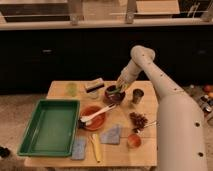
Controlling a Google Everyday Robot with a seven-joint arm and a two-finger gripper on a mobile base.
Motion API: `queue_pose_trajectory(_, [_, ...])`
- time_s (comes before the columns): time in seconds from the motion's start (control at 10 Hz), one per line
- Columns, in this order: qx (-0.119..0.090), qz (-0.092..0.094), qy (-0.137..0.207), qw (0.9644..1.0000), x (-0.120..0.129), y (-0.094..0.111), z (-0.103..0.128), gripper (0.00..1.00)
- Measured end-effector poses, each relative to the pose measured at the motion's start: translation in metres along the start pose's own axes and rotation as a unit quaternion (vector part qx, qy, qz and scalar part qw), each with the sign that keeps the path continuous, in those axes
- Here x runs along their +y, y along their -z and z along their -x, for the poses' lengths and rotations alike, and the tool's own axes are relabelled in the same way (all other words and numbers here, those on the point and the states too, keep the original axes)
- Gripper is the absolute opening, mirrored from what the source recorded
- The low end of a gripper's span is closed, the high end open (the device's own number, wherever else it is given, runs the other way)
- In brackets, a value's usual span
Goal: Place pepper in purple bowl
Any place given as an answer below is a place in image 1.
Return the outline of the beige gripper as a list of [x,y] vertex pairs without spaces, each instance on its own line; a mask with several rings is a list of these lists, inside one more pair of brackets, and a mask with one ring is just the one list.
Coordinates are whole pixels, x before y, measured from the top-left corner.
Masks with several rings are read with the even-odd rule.
[[116,82],[116,87],[121,91],[125,92],[130,86],[130,80],[127,76],[120,75]]

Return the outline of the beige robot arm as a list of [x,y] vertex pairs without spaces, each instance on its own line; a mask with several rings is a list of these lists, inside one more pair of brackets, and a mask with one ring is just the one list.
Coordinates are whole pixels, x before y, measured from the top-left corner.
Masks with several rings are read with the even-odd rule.
[[116,86],[125,91],[144,71],[158,95],[157,171],[208,171],[199,105],[153,62],[152,49],[136,45],[130,56]]

